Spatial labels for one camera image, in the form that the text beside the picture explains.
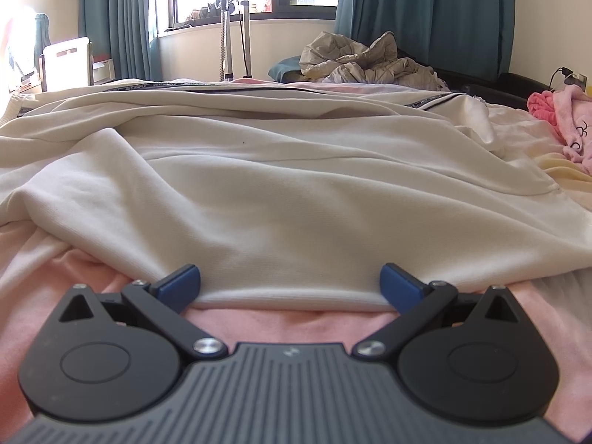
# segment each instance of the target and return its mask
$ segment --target wall socket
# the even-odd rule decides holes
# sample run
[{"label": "wall socket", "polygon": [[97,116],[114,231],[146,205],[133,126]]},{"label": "wall socket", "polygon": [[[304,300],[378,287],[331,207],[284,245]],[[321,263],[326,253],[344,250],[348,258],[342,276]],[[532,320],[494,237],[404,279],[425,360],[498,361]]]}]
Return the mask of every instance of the wall socket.
[{"label": "wall socket", "polygon": [[588,77],[586,75],[582,75],[580,73],[572,73],[565,79],[566,85],[578,85],[583,91],[586,91],[586,83],[588,81]]}]

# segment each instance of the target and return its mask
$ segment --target pink sheet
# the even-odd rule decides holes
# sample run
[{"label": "pink sheet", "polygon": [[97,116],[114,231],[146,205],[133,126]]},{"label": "pink sheet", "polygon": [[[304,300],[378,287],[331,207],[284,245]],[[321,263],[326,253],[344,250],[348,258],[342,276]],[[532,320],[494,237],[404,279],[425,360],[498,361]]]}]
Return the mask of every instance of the pink sheet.
[{"label": "pink sheet", "polygon": [[[14,240],[10,232],[0,234],[0,248],[6,248],[10,238]],[[18,254],[22,256],[23,252],[29,251],[21,248]],[[115,292],[129,280],[84,252],[69,249],[33,270],[18,286],[0,293],[1,441],[31,419],[19,390],[17,369],[61,296],[74,283],[88,283],[95,292]],[[559,389],[546,418],[571,439],[580,440],[592,422],[592,331],[552,308],[530,283],[515,284],[511,289],[549,344],[561,370]],[[396,314],[190,309],[186,317],[231,347],[240,341],[344,342],[350,349]]]}]

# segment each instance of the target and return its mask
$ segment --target yellow cloth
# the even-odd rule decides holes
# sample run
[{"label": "yellow cloth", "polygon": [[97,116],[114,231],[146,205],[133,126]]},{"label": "yellow cloth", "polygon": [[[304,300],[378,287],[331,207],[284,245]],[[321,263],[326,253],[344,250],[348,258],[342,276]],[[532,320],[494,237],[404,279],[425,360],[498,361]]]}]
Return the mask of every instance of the yellow cloth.
[{"label": "yellow cloth", "polygon": [[582,207],[592,211],[592,177],[560,153],[535,157],[540,169],[556,181]]}]

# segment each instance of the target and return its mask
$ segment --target metal stand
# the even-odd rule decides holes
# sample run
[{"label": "metal stand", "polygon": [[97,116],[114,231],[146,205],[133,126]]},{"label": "metal stand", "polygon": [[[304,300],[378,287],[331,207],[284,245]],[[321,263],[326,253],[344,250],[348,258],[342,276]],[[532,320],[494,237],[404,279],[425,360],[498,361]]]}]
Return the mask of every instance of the metal stand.
[{"label": "metal stand", "polygon": [[224,81],[232,81],[235,79],[235,74],[232,68],[232,41],[230,40],[230,8],[226,9],[226,39],[224,41],[226,53],[226,73],[224,74]]},{"label": "metal stand", "polygon": [[[221,49],[220,49],[220,81],[232,81],[235,75],[232,68],[232,42],[230,37],[230,15],[235,11],[235,0],[220,0],[221,14]],[[243,36],[243,51],[245,52],[245,75],[246,78],[252,78],[251,74],[251,32],[250,32],[250,2],[243,0],[241,5],[244,7],[245,34]]]},{"label": "metal stand", "polygon": [[243,6],[243,15],[245,20],[245,78],[253,78],[253,74],[251,73],[251,29],[250,29],[250,1],[243,0],[241,2]]}]

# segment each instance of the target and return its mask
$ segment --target blue clamp pad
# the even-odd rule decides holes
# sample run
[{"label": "blue clamp pad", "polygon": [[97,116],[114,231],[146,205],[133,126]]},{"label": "blue clamp pad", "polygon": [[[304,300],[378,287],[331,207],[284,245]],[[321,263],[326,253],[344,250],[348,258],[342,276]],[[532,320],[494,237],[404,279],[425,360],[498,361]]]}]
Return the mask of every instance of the blue clamp pad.
[{"label": "blue clamp pad", "polygon": [[185,265],[150,285],[150,293],[168,308],[180,314],[199,295],[201,276],[195,265]]},{"label": "blue clamp pad", "polygon": [[431,287],[393,263],[380,271],[380,292],[400,314],[415,307],[430,292]]}]

